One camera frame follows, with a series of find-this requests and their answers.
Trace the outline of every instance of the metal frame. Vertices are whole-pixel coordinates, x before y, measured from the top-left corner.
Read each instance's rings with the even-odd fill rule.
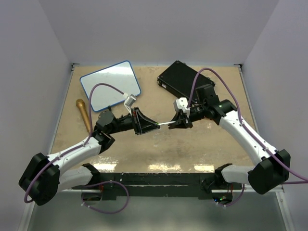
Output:
[[[74,73],[75,66],[79,66],[79,64],[72,64],[71,75],[70,75],[70,78],[69,78],[67,85],[66,85],[66,88],[65,88],[66,94],[65,94],[65,97],[63,98],[63,101],[62,101],[62,104],[61,104],[61,107],[60,107],[61,110],[60,110],[60,113],[59,113],[59,116],[58,116],[58,119],[57,119],[57,122],[56,122],[56,126],[55,126],[53,136],[51,138],[50,146],[49,146],[49,149],[48,149],[48,154],[50,154],[51,150],[52,150],[53,142],[54,142],[54,139],[55,139],[55,135],[56,135],[58,126],[59,126],[60,118],[61,118],[61,115],[62,115],[64,103],[65,103],[65,100],[66,100],[66,97],[67,97],[68,89],[69,89],[69,86],[70,86],[70,83],[71,83],[71,80],[72,80],[72,76],[73,76],[73,73]],[[252,119],[253,119],[253,122],[254,122],[254,125],[255,125],[255,128],[256,128],[256,132],[258,133],[256,118],[254,116],[253,109],[252,109],[252,106],[251,106],[251,102],[250,102],[250,99],[249,99],[249,96],[248,96],[247,87],[245,85],[241,66],[240,65],[234,65],[234,66],[239,69],[239,74],[240,74],[240,77],[241,77],[241,80],[242,80],[245,95],[246,95],[248,105],[249,105],[249,108],[250,108],[250,111],[251,111]],[[73,190],[73,189],[64,190],[64,191],[65,192],[70,192],[70,191],[72,191],[72,192],[84,192],[84,193],[99,192],[99,190]],[[212,192],[213,193],[224,193],[224,192],[226,192],[226,190],[213,190]],[[247,185],[245,187],[245,192],[254,193],[255,191],[251,188],[250,185]],[[295,231],[294,224],[293,224],[293,221],[292,221],[292,218],[291,218],[291,214],[290,214],[288,205],[287,205],[285,197],[284,197],[284,191],[283,191],[282,185],[275,187],[270,192],[276,192],[278,204],[279,204],[279,207],[280,207],[280,211],[281,211],[281,214],[282,214],[282,218],[283,218],[286,230],[287,231]],[[31,221],[31,217],[32,217],[32,213],[33,213],[33,209],[34,209],[34,205],[35,205],[34,202],[26,205],[22,219],[21,219],[21,222],[20,222],[20,225],[19,225],[19,228],[18,228],[18,231],[27,231],[28,230],[28,227],[29,227],[29,224],[30,224],[30,221]]]

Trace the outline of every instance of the wooden tabletop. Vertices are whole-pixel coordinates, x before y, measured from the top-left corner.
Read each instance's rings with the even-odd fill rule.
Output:
[[[76,100],[79,98],[88,104],[79,78],[102,68],[104,66],[75,67],[52,153],[66,149],[87,137],[88,133],[76,107]],[[170,121],[175,114],[173,102],[176,97],[156,83],[156,78],[166,68],[167,66],[133,66],[142,90],[133,106],[139,107],[144,115],[158,123]],[[198,71],[202,66],[192,68]],[[211,68],[226,81],[240,104],[243,117],[254,128],[238,68]],[[215,91],[220,100],[229,99],[233,102],[214,74],[204,71],[203,75],[216,83]],[[113,106],[112,111],[116,117],[127,114],[123,104]],[[92,112],[94,124],[98,114]],[[233,137],[208,119],[194,122],[191,129],[168,130],[167,126],[162,126],[159,130],[140,136],[136,136],[132,130],[112,136],[115,143],[106,152],[83,163],[91,163],[101,172],[212,172],[226,163],[252,165],[248,155]]]

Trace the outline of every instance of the robotic arm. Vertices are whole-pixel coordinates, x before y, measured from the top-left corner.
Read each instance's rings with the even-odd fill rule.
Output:
[[[278,151],[263,140],[244,120],[240,123],[237,108],[229,100],[219,101],[212,85],[201,86],[196,89],[196,92],[199,102],[202,102],[198,106],[189,107],[186,98],[180,98],[174,102],[176,115],[168,124],[169,129],[192,128],[192,122],[194,121],[203,118],[211,119],[236,139],[255,165],[251,167],[232,164],[223,165],[215,170],[215,174],[202,180],[204,188],[212,185],[213,182],[217,186],[240,183],[250,184],[257,193],[264,194],[288,179],[289,172],[284,170],[266,152],[267,149],[272,151],[276,157],[289,167],[290,155],[286,150]],[[85,164],[78,169],[69,169],[89,157],[106,151],[115,141],[110,136],[111,134],[133,129],[135,134],[142,135],[160,129],[159,124],[143,115],[138,107],[131,109],[135,100],[136,98],[132,95],[125,100],[125,107],[129,111],[126,116],[115,118],[111,110],[102,112],[89,141],[86,142],[87,139],[85,139],[76,144],[75,147],[80,147],[53,162],[41,174],[29,193],[29,196],[33,198],[37,205],[47,203],[57,192],[64,189],[101,182],[100,173],[90,164]],[[243,122],[250,132],[266,144],[267,149],[262,148],[251,137],[243,128]],[[42,153],[35,155],[19,180],[19,185],[26,191],[37,173],[51,160],[59,157],[61,153],[67,150],[49,156],[44,156]]]

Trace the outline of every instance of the wall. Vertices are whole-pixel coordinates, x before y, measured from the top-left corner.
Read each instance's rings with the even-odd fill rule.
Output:
[[[243,63],[278,0],[39,0],[69,60]]]
[[[66,58],[40,3],[0,3],[0,230],[17,229],[18,186],[31,157],[46,154],[69,77]]]
[[[308,4],[280,0],[244,63],[260,133],[308,177]],[[308,185],[285,186],[297,231],[307,230]]]

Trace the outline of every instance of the gray floor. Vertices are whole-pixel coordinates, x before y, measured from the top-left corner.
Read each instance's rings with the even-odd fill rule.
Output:
[[[114,210],[125,198],[96,207]],[[44,206],[35,206],[29,231],[284,231],[276,194],[246,192],[234,206],[212,200],[171,197],[132,197],[115,215],[81,205],[80,192],[62,192]]]

